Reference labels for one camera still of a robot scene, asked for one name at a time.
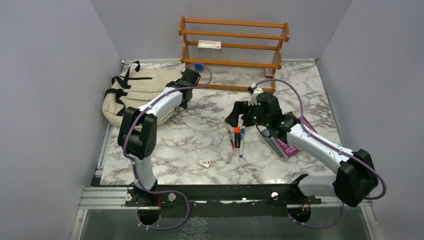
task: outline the purple book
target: purple book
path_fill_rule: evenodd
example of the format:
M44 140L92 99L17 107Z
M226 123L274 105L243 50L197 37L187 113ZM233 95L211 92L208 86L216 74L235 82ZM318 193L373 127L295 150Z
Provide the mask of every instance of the purple book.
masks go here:
M311 124L309 123L309 121L306 118L303 118L303 122L304 122L304 125L307 128L309 128L310 130L314 131L315 133L317 132L311 126ZM295 154L297 154L298 152L300 152L300 149L297 148L296 146L293 146L293 145L290 145L288 143L285 143L285 142L281 141L280 139L271 137L271 140L281 150L281 153L283 154L283 158L285 158L285 159L288 159L291 156L294 156Z

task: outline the orange highlighter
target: orange highlighter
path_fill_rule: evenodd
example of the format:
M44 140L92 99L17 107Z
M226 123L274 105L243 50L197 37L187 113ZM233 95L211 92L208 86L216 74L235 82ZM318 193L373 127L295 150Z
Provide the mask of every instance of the orange highlighter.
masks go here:
M242 135L242 129L238 126L234 131L234 145L236 149L240 148L240 138Z

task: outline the stack of books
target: stack of books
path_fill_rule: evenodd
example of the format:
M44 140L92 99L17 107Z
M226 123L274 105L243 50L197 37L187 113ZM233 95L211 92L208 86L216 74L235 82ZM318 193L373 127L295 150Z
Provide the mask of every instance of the stack of books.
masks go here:
M303 122L304 125L310 130L314 131L315 133L317 132L306 118L303 118ZM266 129L262 130L261 133L265 136L270 135L270 133ZM265 145L267 145L269 149L274 152L279 158L288 159L301 151L301 149L299 149L298 147L285 143L278 138L272 136L265 137L262 134L259 134L260 139L262 139Z

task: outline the blue book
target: blue book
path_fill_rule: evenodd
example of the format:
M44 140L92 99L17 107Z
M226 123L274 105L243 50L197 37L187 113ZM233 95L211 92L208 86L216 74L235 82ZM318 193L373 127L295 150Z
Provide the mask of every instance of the blue book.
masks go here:
M269 136L270 133L268 130L264 129L261 131L261 133L265 136ZM262 139L262 141L265 143L265 145L268 146L268 148L273 151L279 158L284 157L284 155L281 153L280 149L276 146L276 144L271 140L271 138L264 137L262 134L259 133L259 138Z

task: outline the marble surface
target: marble surface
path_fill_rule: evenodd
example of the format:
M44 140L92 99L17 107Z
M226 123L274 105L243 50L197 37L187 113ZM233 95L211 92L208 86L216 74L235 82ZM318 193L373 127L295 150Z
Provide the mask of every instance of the marble surface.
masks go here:
M145 68L182 68L180 63L144 64ZM264 79L260 69L211 67L213 83L236 81L248 86ZM205 82L207 72L202 73ZM286 80L299 92L304 115L316 131L336 144L340 138L323 84L314 62L285 62L276 78ZM300 116L300 107L292 90L277 83L275 95L283 113L293 111ZM262 142L255 127L245 134L244 158L233 157L225 162L231 145L224 122L234 101L248 101L248 92L195 89L188 108L176 113L157 128L157 145L152 154L153 172L159 184L284 184L300 174L329 175L332 172L321 162L301 151L289 158L278 158ZM118 128L113 128L105 155L101 185L127 185L134 180L130 161L117 144ZM211 161L205 168L197 161Z

